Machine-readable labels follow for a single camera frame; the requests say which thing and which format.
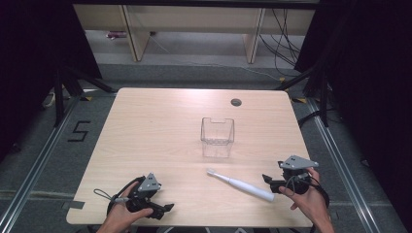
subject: clear plastic box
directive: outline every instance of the clear plastic box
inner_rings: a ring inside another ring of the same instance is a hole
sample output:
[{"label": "clear plastic box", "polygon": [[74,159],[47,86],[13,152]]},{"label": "clear plastic box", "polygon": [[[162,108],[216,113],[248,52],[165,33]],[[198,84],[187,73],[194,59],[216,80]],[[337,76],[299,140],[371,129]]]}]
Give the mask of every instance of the clear plastic box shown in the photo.
[{"label": "clear plastic box", "polygon": [[200,140],[203,156],[229,157],[234,142],[234,120],[230,118],[202,119]]}]

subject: wooden table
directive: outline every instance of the wooden table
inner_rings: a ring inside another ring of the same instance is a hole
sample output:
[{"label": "wooden table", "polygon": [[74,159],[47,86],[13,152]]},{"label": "wooden table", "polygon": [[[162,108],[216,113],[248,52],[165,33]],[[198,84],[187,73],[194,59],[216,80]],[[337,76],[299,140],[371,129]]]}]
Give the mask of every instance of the wooden table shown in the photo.
[{"label": "wooden table", "polygon": [[[232,99],[242,105],[231,105]],[[202,156],[203,117],[233,118],[229,158]],[[108,200],[100,188],[118,193],[136,177],[153,172],[162,184],[152,201],[174,203],[162,220],[139,225],[308,227],[292,201],[276,195],[267,202],[206,174],[218,173],[270,190],[261,174],[282,179],[278,160],[291,154],[309,158],[287,93],[272,90],[123,88],[113,104],[70,209],[73,224],[100,224]]]}]

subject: gray plastic part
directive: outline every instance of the gray plastic part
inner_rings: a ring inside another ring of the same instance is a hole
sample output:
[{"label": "gray plastic part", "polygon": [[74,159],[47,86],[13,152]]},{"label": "gray plastic part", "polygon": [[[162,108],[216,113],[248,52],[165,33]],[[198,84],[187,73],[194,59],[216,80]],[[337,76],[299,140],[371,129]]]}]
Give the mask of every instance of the gray plastic part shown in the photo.
[{"label": "gray plastic part", "polygon": [[299,157],[297,155],[291,155],[285,162],[279,165],[281,168],[297,170],[309,167],[319,167],[318,162]]},{"label": "gray plastic part", "polygon": [[159,190],[160,184],[158,184],[157,180],[155,179],[155,175],[153,173],[149,173],[149,175],[145,178],[145,180],[140,184],[139,191],[153,191]]}]

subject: hand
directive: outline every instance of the hand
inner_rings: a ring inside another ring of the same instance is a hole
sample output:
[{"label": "hand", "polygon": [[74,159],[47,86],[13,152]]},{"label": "hand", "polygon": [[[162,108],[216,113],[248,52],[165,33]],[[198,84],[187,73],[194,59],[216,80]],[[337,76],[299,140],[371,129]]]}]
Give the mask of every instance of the hand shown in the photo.
[{"label": "hand", "polygon": [[[315,169],[308,168],[307,170],[314,179],[318,182],[320,181],[319,173],[316,172]],[[279,187],[279,190],[293,200],[291,210],[299,208],[315,224],[320,232],[334,232],[327,212],[325,199],[315,187],[309,186],[309,189],[302,195],[296,193],[293,194],[292,190],[285,188],[284,186]]]},{"label": "hand", "polygon": [[[129,186],[120,197],[127,197],[131,189],[137,184],[133,183]],[[126,230],[137,219],[149,216],[154,212],[153,209],[143,209],[139,212],[131,213],[124,203],[116,203],[112,210],[107,215],[103,224],[97,233],[120,233]]]}]

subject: gray carpet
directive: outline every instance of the gray carpet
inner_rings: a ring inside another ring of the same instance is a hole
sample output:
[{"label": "gray carpet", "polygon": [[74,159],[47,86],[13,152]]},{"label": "gray carpet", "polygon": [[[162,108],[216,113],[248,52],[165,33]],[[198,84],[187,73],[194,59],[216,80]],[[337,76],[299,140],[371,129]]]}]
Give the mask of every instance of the gray carpet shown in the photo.
[{"label": "gray carpet", "polygon": [[[228,89],[273,89],[284,76],[276,69],[254,69],[208,67],[208,66],[130,66],[100,65],[103,83],[111,87],[165,87],[165,88],[228,88]],[[297,75],[293,70],[281,70],[284,74]],[[95,88],[82,82],[84,88]],[[291,98],[303,97],[304,82],[288,90]],[[59,138],[47,166],[37,181],[32,195],[12,232],[76,232],[85,226],[70,225],[66,222],[65,202],[72,200],[86,169],[88,160],[99,137],[105,119],[115,99],[113,95],[93,92],[90,101],[81,101],[71,115],[62,136]],[[307,104],[292,103],[296,119],[310,114]],[[10,203],[12,194],[22,183],[25,175],[42,149],[54,124],[54,109],[39,112],[31,128],[20,140],[21,151],[9,154],[0,164],[0,210]],[[329,130],[341,149],[351,173],[357,180],[361,193],[370,205],[378,225],[383,232],[406,232],[385,192],[377,183],[371,171],[360,164],[361,153],[353,142],[350,132],[337,112],[329,112]],[[81,139],[73,129],[79,121],[78,129],[88,131],[82,142],[69,142]],[[333,161],[313,119],[301,128],[303,138],[312,160],[320,163],[322,184],[330,196],[330,213],[336,232],[364,232],[364,228],[351,199],[336,171]],[[232,229],[213,228],[213,232],[224,233]],[[280,229],[279,232],[291,232]]]}]

